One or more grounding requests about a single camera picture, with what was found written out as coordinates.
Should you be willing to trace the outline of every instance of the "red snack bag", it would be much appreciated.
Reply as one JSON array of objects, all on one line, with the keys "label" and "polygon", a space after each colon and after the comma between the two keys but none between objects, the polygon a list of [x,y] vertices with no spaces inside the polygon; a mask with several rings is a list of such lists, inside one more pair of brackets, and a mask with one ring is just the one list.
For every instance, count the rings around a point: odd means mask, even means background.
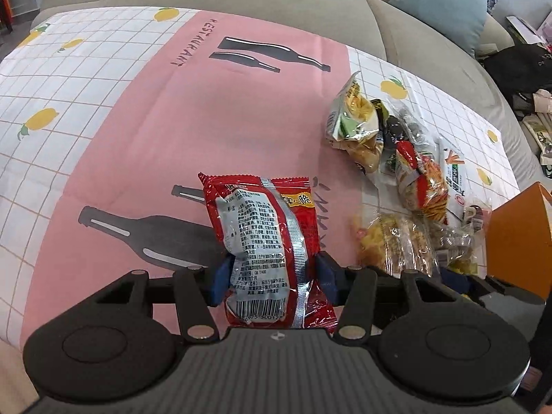
[{"label": "red snack bag", "polygon": [[409,141],[397,142],[395,167],[398,194],[403,205],[421,211],[433,221],[446,223],[448,186],[431,153],[420,153]]},{"label": "red snack bag", "polygon": [[217,238],[236,257],[230,325],[333,329],[333,307],[314,281],[320,246],[308,179],[199,178]]}]

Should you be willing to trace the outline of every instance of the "snack bag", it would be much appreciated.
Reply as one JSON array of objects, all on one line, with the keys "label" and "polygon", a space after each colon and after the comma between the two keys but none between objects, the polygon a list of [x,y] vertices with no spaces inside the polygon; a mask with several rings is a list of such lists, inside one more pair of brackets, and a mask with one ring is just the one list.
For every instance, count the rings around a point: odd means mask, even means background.
[{"label": "snack bag", "polygon": [[462,225],[471,228],[474,233],[487,231],[491,221],[492,207],[490,201],[483,202],[475,196],[470,196],[464,206]]},{"label": "snack bag", "polygon": [[314,281],[320,247],[308,179],[199,178],[216,236],[236,257],[230,325],[333,329],[335,313]]},{"label": "snack bag", "polygon": [[448,188],[432,154],[417,152],[409,141],[397,142],[395,177],[406,208],[445,222]]},{"label": "snack bag", "polygon": [[441,137],[441,170],[450,196],[446,208],[462,220],[467,193],[466,162],[460,149],[446,137]]},{"label": "snack bag", "polygon": [[476,241],[470,229],[427,221],[427,230],[439,266],[459,274],[477,274]]},{"label": "snack bag", "polygon": [[381,213],[371,222],[355,220],[358,262],[399,277],[405,269],[438,275],[423,218]]},{"label": "snack bag", "polygon": [[383,132],[374,104],[361,94],[354,73],[334,99],[326,124],[332,147],[348,152],[360,170],[373,173],[383,150]]},{"label": "snack bag", "polygon": [[384,146],[386,149],[394,151],[397,148],[397,142],[408,140],[405,126],[396,112],[394,110],[390,112],[382,100],[373,99],[372,104],[376,108],[377,119],[383,128]]},{"label": "snack bag", "polygon": [[414,146],[414,150],[424,155],[432,155],[433,160],[438,160],[439,147],[424,123],[418,120],[401,100],[390,98],[389,104],[408,136],[405,139],[410,140]]}]

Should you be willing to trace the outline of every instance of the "cardboard box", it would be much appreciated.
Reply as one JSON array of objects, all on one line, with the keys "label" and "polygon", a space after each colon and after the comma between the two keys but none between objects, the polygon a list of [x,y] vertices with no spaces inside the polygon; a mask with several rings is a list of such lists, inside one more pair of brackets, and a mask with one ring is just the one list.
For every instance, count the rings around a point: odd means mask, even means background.
[{"label": "cardboard box", "polygon": [[548,298],[552,285],[552,196],[540,183],[493,211],[487,273]]}]

